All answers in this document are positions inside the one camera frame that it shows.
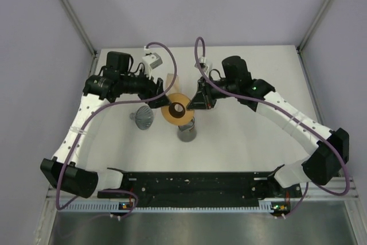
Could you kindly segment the orange coffee filter box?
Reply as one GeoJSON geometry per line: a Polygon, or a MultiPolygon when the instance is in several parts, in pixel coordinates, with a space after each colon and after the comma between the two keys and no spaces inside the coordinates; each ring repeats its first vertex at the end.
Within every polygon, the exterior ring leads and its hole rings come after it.
{"type": "Polygon", "coordinates": [[[175,79],[174,76],[173,73],[168,73],[166,76],[165,90],[167,90],[168,95],[181,92],[179,76],[177,75],[175,79]]]}

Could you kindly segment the wooden dripper ring stand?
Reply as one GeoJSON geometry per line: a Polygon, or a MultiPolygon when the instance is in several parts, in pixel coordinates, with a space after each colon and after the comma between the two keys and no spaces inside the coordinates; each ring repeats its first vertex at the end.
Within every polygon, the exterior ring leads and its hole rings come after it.
{"type": "Polygon", "coordinates": [[[171,103],[161,108],[164,119],[176,126],[188,124],[194,118],[194,111],[186,108],[190,99],[181,93],[172,93],[168,98],[171,103]]]}

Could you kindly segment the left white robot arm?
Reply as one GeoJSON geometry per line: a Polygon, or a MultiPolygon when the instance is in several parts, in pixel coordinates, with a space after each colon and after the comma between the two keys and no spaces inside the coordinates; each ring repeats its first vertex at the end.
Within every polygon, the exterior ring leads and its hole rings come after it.
{"type": "Polygon", "coordinates": [[[84,84],[77,114],[62,144],[52,158],[41,161],[40,170],[58,192],[89,198],[99,189],[110,189],[118,197],[129,193],[130,183],[117,170],[101,172],[87,170],[86,163],[96,132],[103,120],[102,112],[119,104],[122,95],[137,95],[136,103],[150,108],[170,104],[164,81],[152,76],[153,69],[162,65],[159,54],[144,49],[140,64],[134,69],[128,53],[109,51],[106,63],[84,84]]]}

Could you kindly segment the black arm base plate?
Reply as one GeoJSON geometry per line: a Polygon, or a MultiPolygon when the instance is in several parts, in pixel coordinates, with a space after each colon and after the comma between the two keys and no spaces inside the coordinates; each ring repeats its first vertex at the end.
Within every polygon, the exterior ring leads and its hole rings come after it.
{"type": "Polygon", "coordinates": [[[300,198],[299,185],[282,188],[270,172],[128,172],[118,190],[100,199],[138,197],[138,206],[209,208],[257,207],[263,199],[300,198]]]}

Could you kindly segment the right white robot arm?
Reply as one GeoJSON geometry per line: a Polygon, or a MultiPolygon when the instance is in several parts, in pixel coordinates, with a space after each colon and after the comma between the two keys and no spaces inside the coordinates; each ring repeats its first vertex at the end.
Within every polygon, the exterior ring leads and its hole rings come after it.
{"type": "Polygon", "coordinates": [[[210,110],[217,100],[236,97],[255,113],[278,125],[295,139],[307,157],[293,164],[277,167],[267,183],[270,194],[279,197],[290,186],[304,182],[326,185],[349,160],[349,134],[342,128],[332,130],[309,118],[282,98],[276,89],[263,79],[254,79],[247,64],[239,56],[222,61],[224,77],[213,80],[206,58],[196,60],[202,76],[197,92],[187,105],[188,110],[210,110]]]}

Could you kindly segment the grey glass carafe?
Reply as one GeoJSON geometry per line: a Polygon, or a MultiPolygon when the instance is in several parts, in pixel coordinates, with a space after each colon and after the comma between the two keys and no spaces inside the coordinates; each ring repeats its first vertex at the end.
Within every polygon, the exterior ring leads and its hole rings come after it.
{"type": "Polygon", "coordinates": [[[197,130],[195,127],[195,118],[192,118],[189,123],[178,126],[177,136],[182,142],[191,142],[197,136],[197,130]]]}

